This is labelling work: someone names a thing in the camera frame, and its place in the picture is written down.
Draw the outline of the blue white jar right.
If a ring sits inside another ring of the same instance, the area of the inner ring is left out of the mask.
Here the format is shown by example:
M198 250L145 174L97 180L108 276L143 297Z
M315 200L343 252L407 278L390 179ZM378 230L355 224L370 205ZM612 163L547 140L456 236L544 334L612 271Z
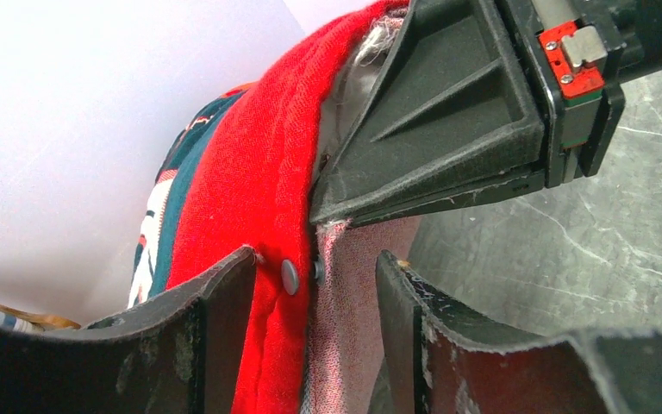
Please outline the blue white jar right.
M24 333L40 333L44 331L44 329L38 324L31 323L3 311L0 311L0 327Z

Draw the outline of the pink red patterned pillowcase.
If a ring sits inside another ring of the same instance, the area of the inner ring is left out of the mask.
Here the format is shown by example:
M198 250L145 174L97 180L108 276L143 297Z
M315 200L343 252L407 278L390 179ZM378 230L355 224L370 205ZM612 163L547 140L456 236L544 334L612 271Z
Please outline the pink red patterned pillowcase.
M416 217L312 225L321 105L372 24L404 1L340 16L256 82L202 108L159 169L134 258L130 306L237 248L258 260L232 410L367 413L383 365L375 266L405 258Z

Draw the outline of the white pillow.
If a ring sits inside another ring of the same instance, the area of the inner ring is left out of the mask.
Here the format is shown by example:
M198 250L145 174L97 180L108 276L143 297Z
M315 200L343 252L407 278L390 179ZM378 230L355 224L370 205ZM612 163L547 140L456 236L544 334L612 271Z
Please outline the white pillow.
M338 151L364 109L407 14L408 9L402 7L378 18L337 73L321 105L313 179Z

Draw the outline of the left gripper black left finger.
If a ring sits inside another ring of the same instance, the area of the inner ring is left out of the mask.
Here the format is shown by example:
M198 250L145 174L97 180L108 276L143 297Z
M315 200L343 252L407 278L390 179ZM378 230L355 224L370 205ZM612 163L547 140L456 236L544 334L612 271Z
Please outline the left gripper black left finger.
M0 413L228 413L255 253L84 329L0 328Z

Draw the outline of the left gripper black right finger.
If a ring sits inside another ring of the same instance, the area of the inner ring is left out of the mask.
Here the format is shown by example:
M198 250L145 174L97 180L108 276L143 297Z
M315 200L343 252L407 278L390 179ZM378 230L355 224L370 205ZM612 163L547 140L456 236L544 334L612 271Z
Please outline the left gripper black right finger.
M662 329L538 336L448 296L388 251L376 286L397 413L662 413Z

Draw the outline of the wooden shelf rack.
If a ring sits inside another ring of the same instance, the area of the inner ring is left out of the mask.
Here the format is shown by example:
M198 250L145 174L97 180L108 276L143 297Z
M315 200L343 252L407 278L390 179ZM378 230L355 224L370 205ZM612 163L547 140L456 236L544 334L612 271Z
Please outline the wooden shelf rack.
M38 324L44 329L43 332L56 329L79 329L81 327L80 324L64 317L49 314L29 313L22 310L16 310L2 304L0 304L0 311L12 314L31 323Z

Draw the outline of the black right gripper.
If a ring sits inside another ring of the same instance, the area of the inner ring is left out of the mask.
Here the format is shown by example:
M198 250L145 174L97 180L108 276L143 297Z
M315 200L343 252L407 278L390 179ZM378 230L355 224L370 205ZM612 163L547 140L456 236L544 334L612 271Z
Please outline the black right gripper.
M414 1L309 220L359 228L593 176L622 84L661 70L662 1Z

